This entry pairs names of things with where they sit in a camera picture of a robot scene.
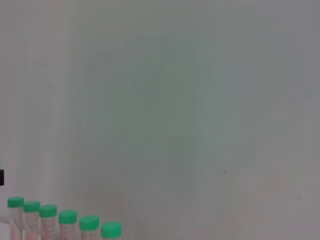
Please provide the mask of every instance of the green cap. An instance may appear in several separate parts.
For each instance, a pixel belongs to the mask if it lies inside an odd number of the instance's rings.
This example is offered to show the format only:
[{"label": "green cap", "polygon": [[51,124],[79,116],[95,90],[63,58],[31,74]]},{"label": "green cap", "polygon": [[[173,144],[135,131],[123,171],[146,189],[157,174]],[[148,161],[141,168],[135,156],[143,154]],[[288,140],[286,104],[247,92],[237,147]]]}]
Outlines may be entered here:
[{"label": "green cap", "polygon": [[81,231],[93,231],[99,228],[100,218],[97,215],[83,216],[80,218],[79,226]]},{"label": "green cap", "polygon": [[39,212],[40,202],[39,201],[26,201],[23,204],[23,211],[25,213]]},{"label": "green cap", "polygon": [[119,221],[106,222],[101,226],[101,237],[115,239],[122,235],[122,223]]},{"label": "green cap", "polygon": [[8,208],[19,208],[24,205],[25,199],[22,196],[13,196],[8,198]]},{"label": "green cap", "polygon": [[59,212],[59,224],[75,224],[77,218],[78,216],[75,210],[64,210]]},{"label": "green cap", "polygon": [[40,218],[52,218],[57,215],[57,212],[58,212],[57,205],[54,205],[54,204],[42,205],[40,207],[39,216]]}]

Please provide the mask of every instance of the wall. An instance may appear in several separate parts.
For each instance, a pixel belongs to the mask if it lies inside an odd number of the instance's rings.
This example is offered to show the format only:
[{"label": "wall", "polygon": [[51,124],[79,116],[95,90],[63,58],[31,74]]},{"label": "wall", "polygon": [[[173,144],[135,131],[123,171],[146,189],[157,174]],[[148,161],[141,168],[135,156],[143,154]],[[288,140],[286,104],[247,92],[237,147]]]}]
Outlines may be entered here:
[{"label": "wall", "polygon": [[2,0],[7,198],[132,240],[317,239],[320,2]]}]

